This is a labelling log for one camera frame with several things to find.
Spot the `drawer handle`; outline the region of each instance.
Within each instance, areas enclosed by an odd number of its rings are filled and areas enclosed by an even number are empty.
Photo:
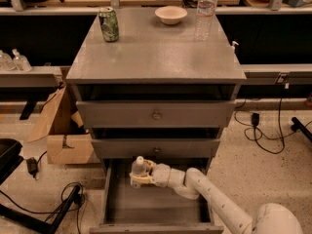
[[[158,121],[158,120],[160,120],[162,118],[162,115],[159,112],[155,111],[153,113],[152,117],[153,117],[154,120]]]
[[[159,147],[155,147],[154,148],[154,153],[160,153],[160,148]]]

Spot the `robotic arm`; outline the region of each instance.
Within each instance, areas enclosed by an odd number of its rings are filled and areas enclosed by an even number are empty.
[[[138,156],[130,177],[134,188],[142,184],[170,187],[190,200],[196,200],[201,194],[232,234],[303,234],[300,223],[287,208],[265,204],[251,217],[195,168],[184,172]]]

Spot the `green soda can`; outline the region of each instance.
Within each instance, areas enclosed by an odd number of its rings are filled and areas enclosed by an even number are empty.
[[[106,42],[115,42],[119,38],[118,20],[112,7],[100,8],[98,13],[101,33]]]

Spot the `bowl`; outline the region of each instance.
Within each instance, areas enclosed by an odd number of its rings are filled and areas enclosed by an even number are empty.
[[[187,11],[178,6],[165,6],[157,9],[155,14],[164,24],[174,25],[186,17]]]

